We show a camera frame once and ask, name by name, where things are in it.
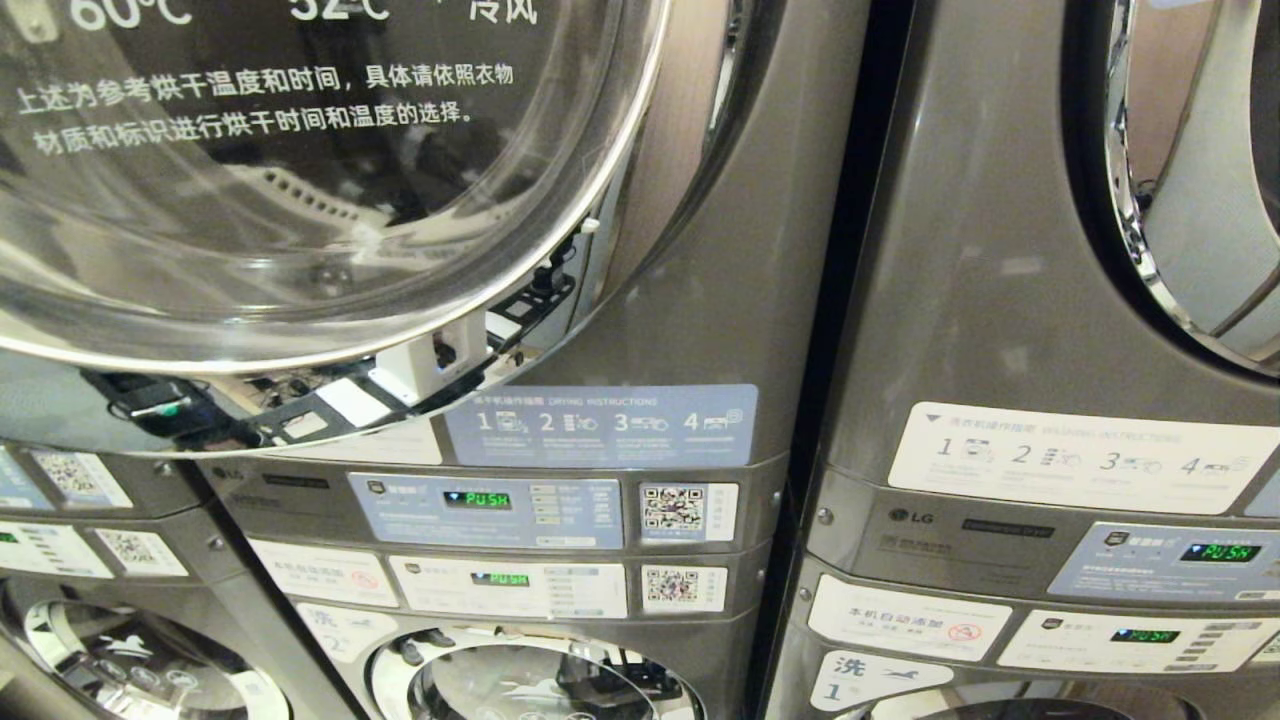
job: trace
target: qr code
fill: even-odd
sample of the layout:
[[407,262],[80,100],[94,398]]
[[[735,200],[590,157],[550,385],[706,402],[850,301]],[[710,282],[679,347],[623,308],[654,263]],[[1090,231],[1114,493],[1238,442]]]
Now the qr code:
[[645,597],[649,601],[698,602],[698,570],[646,568]]
[[74,454],[32,452],[36,464],[67,495],[102,495],[97,478]]
[[644,527],[657,530],[701,530],[707,491],[690,487],[644,488]]

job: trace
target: instruction sticker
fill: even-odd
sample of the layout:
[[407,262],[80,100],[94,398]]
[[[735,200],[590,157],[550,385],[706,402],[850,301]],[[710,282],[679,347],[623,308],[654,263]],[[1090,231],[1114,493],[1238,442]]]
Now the instruction sticker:
[[79,578],[113,577],[76,528],[44,523],[0,521],[0,568]]
[[1217,515],[1280,445],[1280,428],[1059,415],[920,402],[890,470],[899,488]]
[[458,460],[498,468],[737,468],[755,386],[500,387],[449,411]]
[[1033,610],[1000,655],[1000,665],[1075,673],[1231,673],[1276,630],[1280,618]]
[[838,712],[882,697],[941,685],[952,678],[955,671],[946,665],[833,650],[822,659],[809,705]]
[[338,662],[355,662],[361,651],[396,632],[396,620],[381,612],[298,603],[298,615],[316,637],[325,655]]
[[282,592],[360,605],[399,606],[381,562],[371,552],[248,542]]
[[410,607],[458,615],[626,618],[622,565],[393,556]]
[[31,475],[13,459],[6,447],[0,446],[0,507],[20,510],[52,510],[54,506],[40,492]]
[[836,642],[977,662],[1012,609],[818,580],[809,626]]

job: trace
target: digital display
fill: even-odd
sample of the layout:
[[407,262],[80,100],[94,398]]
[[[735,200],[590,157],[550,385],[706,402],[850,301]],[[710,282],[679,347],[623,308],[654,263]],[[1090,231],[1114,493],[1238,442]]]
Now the digital display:
[[503,588],[527,588],[529,575],[512,573],[471,573],[471,584]]
[[444,505],[466,510],[511,510],[511,493],[506,492],[444,492]]
[[1180,560],[1194,562],[1248,562],[1262,552],[1261,544],[1194,543]]
[[1121,629],[1116,630],[1111,635],[1111,642],[1114,643],[1153,643],[1153,644],[1167,644],[1178,639],[1181,633],[1179,630],[1130,630]]

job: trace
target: lg logo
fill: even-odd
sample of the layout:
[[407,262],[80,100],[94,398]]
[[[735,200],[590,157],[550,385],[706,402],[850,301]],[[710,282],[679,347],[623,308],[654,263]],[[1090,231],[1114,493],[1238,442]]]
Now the lg logo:
[[925,525],[933,524],[932,512],[911,512],[905,507],[896,507],[893,510],[890,510],[888,519],[893,520],[895,523],[902,523],[905,520],[910,520],[913,523],[923,523]]

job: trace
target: washing machine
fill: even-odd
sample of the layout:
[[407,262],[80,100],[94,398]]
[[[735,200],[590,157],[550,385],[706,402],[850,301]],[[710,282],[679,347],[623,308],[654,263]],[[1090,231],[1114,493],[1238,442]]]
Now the washing machine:
[[1280,716],[1274,13],[915,6],[767,716]]
[[5,515],[0,541],[0,623],[27,659],[12,666],[15,712],[358,716],[216,503],[151,520]]

